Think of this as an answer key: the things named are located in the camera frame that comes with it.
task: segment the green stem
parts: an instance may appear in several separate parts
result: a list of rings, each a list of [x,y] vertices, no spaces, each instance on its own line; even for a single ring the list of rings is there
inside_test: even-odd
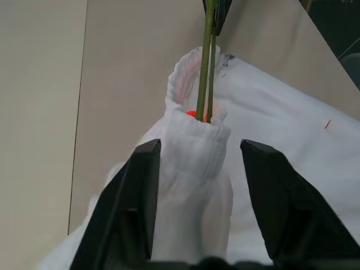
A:
[[[215,73],[215,53],[216,53],[216,33],[213,27],[211,40],[211,56],[210,56],[210,74],[209,74],[209,95],[208,95],[208,116],[207,122],[211,123],[213,117],[213,97],[214,97],[214,73]]]
[[[213,28],[214,12],[215,12],[214,0],[207,0],[204,44],[202,46],[202,57],[201,57],[201,68],[200,68],[199,94],[197,96],[197,107],[196,107],[196,119],[199,121],[202,121],[204,118],[206,83],[208,80],[208,67],[209,67],[210,39]]]

